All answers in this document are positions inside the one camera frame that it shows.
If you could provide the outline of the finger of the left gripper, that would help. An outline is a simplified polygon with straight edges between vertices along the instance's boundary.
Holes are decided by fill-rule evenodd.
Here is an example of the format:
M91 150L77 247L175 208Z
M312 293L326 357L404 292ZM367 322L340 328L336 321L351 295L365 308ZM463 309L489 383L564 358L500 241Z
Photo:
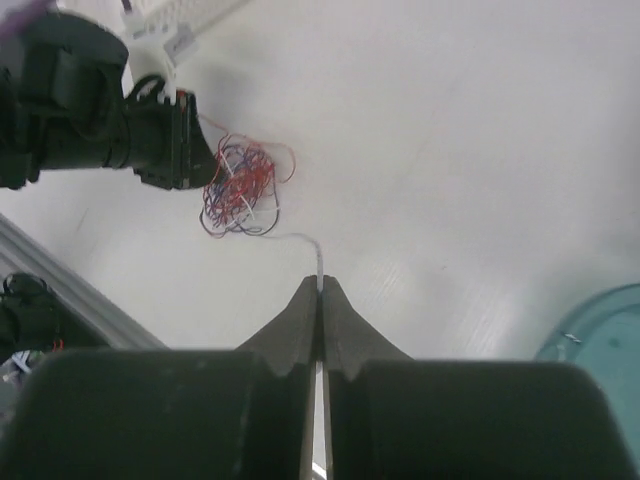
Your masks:
M190 119L189 133L189 187L205 187L214 179L218 167L216 154L205 139L198 115L194 114Z

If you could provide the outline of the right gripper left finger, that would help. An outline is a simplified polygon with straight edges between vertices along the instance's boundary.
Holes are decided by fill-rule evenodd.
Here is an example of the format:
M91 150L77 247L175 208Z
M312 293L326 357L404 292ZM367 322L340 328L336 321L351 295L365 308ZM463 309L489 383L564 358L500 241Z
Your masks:
M5 479L308 479L317 281L232 350L67 349L27 378Z

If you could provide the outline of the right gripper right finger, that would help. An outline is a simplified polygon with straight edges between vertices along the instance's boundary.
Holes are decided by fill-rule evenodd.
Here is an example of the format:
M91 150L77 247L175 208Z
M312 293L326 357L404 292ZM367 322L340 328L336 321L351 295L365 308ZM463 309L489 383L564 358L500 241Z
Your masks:
M582 369L417 360L322 289L332 479L635 479L606 397Z

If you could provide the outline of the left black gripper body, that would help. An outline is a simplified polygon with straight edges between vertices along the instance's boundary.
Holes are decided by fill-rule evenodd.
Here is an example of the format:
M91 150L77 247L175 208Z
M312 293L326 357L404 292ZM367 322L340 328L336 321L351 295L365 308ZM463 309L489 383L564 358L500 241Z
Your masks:
M143 183L157 188L188 190L196 186L195 96L178 90L171 100L164 96L165 86L159 74L135 83L121 103L102 166L130 168Z

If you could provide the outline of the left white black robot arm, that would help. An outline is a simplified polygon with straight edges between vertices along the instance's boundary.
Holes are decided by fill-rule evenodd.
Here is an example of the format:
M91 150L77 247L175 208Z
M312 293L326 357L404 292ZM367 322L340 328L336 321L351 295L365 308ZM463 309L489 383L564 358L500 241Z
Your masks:
M47 12L2 39L2 187L19 190L50 170L130 169L165 190L221 177L195 94L167 93L160 73L125 94L128 58L114 34L68 13Z

